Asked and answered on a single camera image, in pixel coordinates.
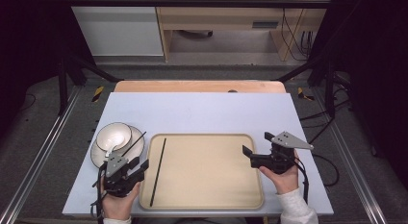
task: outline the gray floor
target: gray floor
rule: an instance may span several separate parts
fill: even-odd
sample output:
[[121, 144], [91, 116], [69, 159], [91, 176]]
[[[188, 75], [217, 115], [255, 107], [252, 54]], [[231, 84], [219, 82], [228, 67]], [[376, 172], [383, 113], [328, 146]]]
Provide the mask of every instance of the gray floor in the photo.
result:
[[[289, 60], [280, 62], [277, 59], [268, 32], [217, 32], [213, 37], [201, 35], [175, 34], [170, 60], [158, 59], [125, 60], [121, 65], [112, 59], [100, 62], [99, 66], [117, 77], [126, 79], [250, 79], [270, 80], [293, 70], [302, 62]], [[74, 183], [80, 164], [89, 147], [98, 119], [108, 99], [109, 92], [115, 84], [108, 83], [100, 77], [86, 71], [89, 77], [80, 92], [72, 112], [64, 124], [56, 143], [44, 162], [40, 173], [30, 187], [30, 193], [23, 197], [25, 203], [17, 209], [17, 223], [80, 223], [79, 219], [62, 215], [67, 193]], [[286, 83], [287, 91], [293, 96], [293, 102], [299, 117], [321, 112], [319, 100], [310, 101], [298, 98], [298, 87], [303, 87], [308, 96], [319, 99], [322, 87], [307, 88], [303, 73]], [[104, 90], [97, 102], [91, 102], [97, 87]], [[78, 89], [70, 86], [72, 91]], [[0, 209], [4, 211], [13, 199], [14, 194], [41, 145], [47, 138], [55, 120], [59, 106], [58, 81], [49, 79], [30, 87], [26, 98], [27, 108], [22, 110], [8, 135], [1, 140], [0, 168], [3, 172], [0, 193]], [[340, 91], [336, 94], [338, 102], [347, 99]], [[326, 122], [326, 117], [302, 122], [305, 135], [311, 140]], [[327, 188], [328, 196], [334, 209], [334, 215], [322, 216], [321, 223], [386, 223], [381, 220], [370, 220], [365, 207], [364, 197], [356, 188], [356, 183], [349, 172], [347, 163], [341, 154], [342, 146], [335, 137], [333, 128], [338, 128], [346, 148], [352, 153], [362, 172], [374, 201], [381, 209], [387, 223], [408, 223], [408, 193], [398, 181], [393, 170], [384, 159], [375, 158], [370, 152], [370, 144], [354, 113], [345, 105], [336, 112], [336, 119], [330, 128], [323, 132], [314, 142], [315, 154], [324, 156], [337, 165], [340, 181]], [[325, 161], [316, 159], [320, 175], [324, 182], [335, 179], [333, 168]]]

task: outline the white cabinet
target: white cabinet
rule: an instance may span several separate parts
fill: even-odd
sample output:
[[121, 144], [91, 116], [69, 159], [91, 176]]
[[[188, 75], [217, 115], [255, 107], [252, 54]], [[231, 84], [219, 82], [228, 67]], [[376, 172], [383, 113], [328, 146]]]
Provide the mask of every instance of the white cabinet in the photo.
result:
[[162, 56], [153, 7], [72, 7], [93, 56]]

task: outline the black cable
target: black cable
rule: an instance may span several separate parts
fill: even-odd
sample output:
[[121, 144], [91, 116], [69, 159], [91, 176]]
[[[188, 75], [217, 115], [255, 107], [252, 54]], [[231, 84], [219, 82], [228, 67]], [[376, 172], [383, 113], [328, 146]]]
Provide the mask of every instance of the black cable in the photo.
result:
[[284, 24], [284, 21], [286, 21], [286, 16], [285, 16], [285, 9], [283, 8], [283, 9], [282, 9], [282, 24], [281, 24], [281, 36], [282, 36], [282, 39], [283, 39], [283, 41], [285, 42], [286, 46], [288, 47], [289, 53], [291, 54], [291, 56], [292, 56], [293, 59], [295, 59], [296, 61], [303, 61], [303, 62], [304, 62], [304, 61], [307, 61], [307, 60], [297, 59], [297, 58], [294, 56], [294, 54], [292, 53], [291, 47], [289, 46], [288, 42], [286, 42], [285, 36], [283, 35], [283, 24]]
[[[97, 179], [96, 179], [96, 201], [92, 204], [90, 204], [90, 215], [92, 217], [97, 218], [98, 220], [98, 224], [103, 224], [103, 215], [102, 215], [102, 211], [103, 211], [103, 207], [102, 207], [102, 200], [104, 199], [106, 193], [102, 194], [101, 192], [101, 178], [103, 175], [103, 171], [106, 169], [106, 162], [104, 162], [98, 169], [98, 175], [97, 175]], [[96, 207], [96, 216], [93, 213], [93, 207]]]
[[[288, 27], [288, 29], [289, 29], [289, 33], [290, 33], [291, 36], [292, 36], [293, 42], [294, 42], [294, 44], [296, 45], [297, 50], [300, 52], [300, 54], [302, 54], [302, 56], [305, 57], [305, 55], [302, 53], [301, 49], [299, 48], [299, 45], [297, 44], [296, 38], [294, 37], [294, 32], [292, 32], [291, 26], [289, 25], [289, 22], [288, 22], [288, 20], [286, 19], [285, 8], [282, 8], [282, 11], [283, 11], [283, 20], [285, 21], [286, 27]], [[299, 24], [299, 20], [300, 20], [300, 17], [297, 19], [296, 27], [297, 27], [297, 25]]]
[[306, 55], [306, 58], [309, 58], [311, 42], [312, 42], [312, 40], [310, 39], [310, 35], [312, 34], [312, 32], [307, 32], [306, 47], [303, 46], [303, 40], [305, 38], [305, 34], [306, 32], [303, 31], [302, 37], [300, 39], [300, 49], [301, 49], [301, 52]]
[[329, 122], [327, 122], [327, 124], [323, 127], [323, 129], [321, 129], [321, 130], [319, 131], [319, 133], [318, 133], [317, 135], [315, 135], [315, 137], [313, 137], [311, 141], [309, 141], [309, 144], [312, 144], [313, 141], [315, 141], [315, 140], [321, 135], [321, 133], [323, 133], [323, 132], [327, 129], [327, 127], [329, 127], [330, 123], [331, 123], [333, 120], [334, 120], [334, 117], [332, 117], [332, 118], [329, 120]]
[[[349, 101], [350, 101], [349, 99], [344, 100], [343, 102], [341, 102], [341, 103], [335, 105], [334, 107], [335, 107], [335, 108], [338, 108], [339, 106], [344, 105], [344, 104], [348, 103]], [[325, 113], [327, 113], [327, 111], [318, 112], [318, 113], [313, 114], [313, 115], [301, 117], [301, 118], [299, 118], [299, 121], [308, 120], [308, 119], [312, 119], [312, 118], [317, 118], [317, 117], [319, 117], [319, 116], [322, 116], [322, 115], [325, 114]]]
[[302, 126], [303, 129], [308, 129], [308, 128], [317, 128], [317, 127], [322, 127], [325, 126], [327, 124], [327, 122], [323, 123], [323, 124], [319, 124], [319, 125], [313, 125], [313, 126]]
[[312, 46], [313, 46], [313, 31], [309, 32], [309, 52], [308, 52], [308, 58], [310, 57], [310, 54], [312, 53]]
[[333, 183], [330, 183], [330, 184], [325, 184], [325, 183], [323, 183], [323, 185], [324, 185], [325, 187], [332, 187], [332, 186], [334, 186], [336, 183], [338, 183], [339, 180], [340, 180], [339, 168], [338, 168], [333, 162], [331, 162], [330, 160], [328, 160], [328, 159], [325, 158], [324, 156], [317, 155], [317, 154], [312, 154], [312, 156], [327, 161], [328, 163], [330, 163], [330, 164], [333, 166], [334, 170], [336, 171], [336, 179], [334, 180], [334, 182], [333, 182]]
[[[276, 151], [274, 151], [274, 152], [275, 152], [277, 155], [281, 156], [282, 158], [288, 160], [288, 161], [291, 162], [292, 164], [296, 165], [296, 167], [297, 167], [297, 168], [300, 170], [300, 172], [303, 174], [303, 177], [304, 177], [304, 181], [303, 181], [303, 185], [304, 185], [304, 187], [303, 187], [303, 200], [305, 200], [305, 202], [306, 202], [306, 204], [307, 204], [307, 203], [308, 203], [308, 197], [309, 197], [309, 179], [308, 179], [307, 174], [306, 174], [306, 167], [305, 167], [305, 165], [303, 164], [303, 162], [302, 162], [299, 158], [296, 158], [296, 159], [302, 164], [303, 167], [301, 167], [296, 161], [292, 160], [292, 159], [289, 158], [287, 155], [284, 155], [284, 154], [282, 154], [282, 153], [280, 153], [280, 152], [276, 152]], [[280, 224], [280, 223], [281, 223], [281, 217], [279, 216], [278, 221], [277, 221], [277, 224]]]

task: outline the gray carpet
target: gray carpet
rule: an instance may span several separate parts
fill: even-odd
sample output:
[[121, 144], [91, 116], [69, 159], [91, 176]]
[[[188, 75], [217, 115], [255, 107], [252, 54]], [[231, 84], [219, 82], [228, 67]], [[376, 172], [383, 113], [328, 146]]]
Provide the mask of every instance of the gray carpet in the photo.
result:
[[[107, 69], [117, 77], [127, 79], [253, 79], [268, 80], [280, 76], [290, 67], [276, 67], [271, 71], [270, 67], [263, 66], [218, 66], [211, 69], [197, 67], [192, 70], [190, 66], [173, 66], [171, 68], [156, 68], [151, 66], [129, 67], [123, 66], [116, 69]], [[41, 223], [47, 219], [48, 223], [58, 223], [56, 220], [74, 221], [78, 219], [62, 215], [67, 192], [74, 183], [76, 174], [89, 147], [89, 141], [93, 136], [93, 129], [103, 111], [109, 92], [115, 84], [108, 83], [90, 73], [89, 80], [82, 88], [77, 104], [71, 116], [66, 122], [60, 137], [51, 152], [41, 174], [39, 175], [32, 192], [18, 216], [20, 223]], [[0, 167], [3, 175], [7, 175], [6, 183], [3, 183], [3, 192], [0, 193], [1, 209], [5, 209], [23, 180], [25, 172], [47, 133], [51, 129], [58, 112], [59, 98], [57, 79], [32, 86], [29, 93], [36, 96], [36, 101], [28, 109], [22, 111], [16, 118], [12, 131], [7, 138], [2, 140], [0, 149]], [[303, 86], [301, 80], [287, 83], [287, 91], [293, 96], [293, 102], [299, 117], [304, 117], [321, 111], [319, 103], [304, 98], [298, 98], [297, 86]], [[105, 87], [100, 99], [91, 102], [97, 87]], [[314, 96], [309, 88], [303, 88], [305, 95]], [[343, 92], [337, 94], [337, 102], [346, 99]], [[32, 96], [27, 96], [27, 105], [30, 106]], [[347, 106], [340, 108], [336, 113], [336, 124], [342, 130], [354, 158], [358, 162], [366, 177], [375, 198], [384, 212], [388, 223], [408, 222], [408, 194], [400, 184], [392, 169], [384, 159], [375, 158], [371, 155], [368, 143], [360, 124], [353, 112]], [[316, 128], [304, 128], [308, 140], [313, 138], [322, 128], [325, 119], [318, 117], [302, 122], [305, 127], [317, 126]], [[360, 198], [352, 184], [344, 163], [339, 156], [336, 142], [329, 130], [322, 133], [314, 142], [315, 154], [324, 156], [337, 165], [340, 171], [340, 181], [327, 188], [328, 196], [334, 209], [334, 215], [322, 216], [321, 223], [370, 223], [367, 213], [360, 202]], [[335, 180], [334, 169], [325, 161], [316, 159], [319, 172], [325, 183]]]

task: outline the black stick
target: black stick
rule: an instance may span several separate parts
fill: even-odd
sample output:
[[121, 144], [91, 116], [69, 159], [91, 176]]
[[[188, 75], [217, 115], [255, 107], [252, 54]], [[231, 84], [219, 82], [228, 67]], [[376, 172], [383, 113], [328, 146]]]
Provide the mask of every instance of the black stick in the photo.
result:
[[133, 143], [133, 145], [131, 145], [131, 146], [129, 147], [129, 149], [127, 149], [127, 150], [122, 154], [122, 157], [125, 157], [125, 155], [127, 154], [127, 152], [129, 152], [129, 150], [132, 149], [132, 147], [135, 146], [136, 143], [138, 143], [138, 141], [144, 136], [144, 134], [146, 134], [146, 132], [144, 132], [144, 133], [135, 141], [135, 143]]
[[160, 156], [159, 167], [157, 168], [156, 181], [154, 182], [154, 186], [153, 186], [153, 193], [152, 193], [152, 198], [150, 200], [150, 207], [153, 206], [154, 195], [156, 194], [156, 186], [157, 186], [157, 181], [159, 180], [160, 167], [162, 166], [162, 159], [163, 159], [163, 153], [165, 152], [165, 146], [166, 146], [166, 138], [165, 138], [165, 141], [163, 142], [162, 155]]

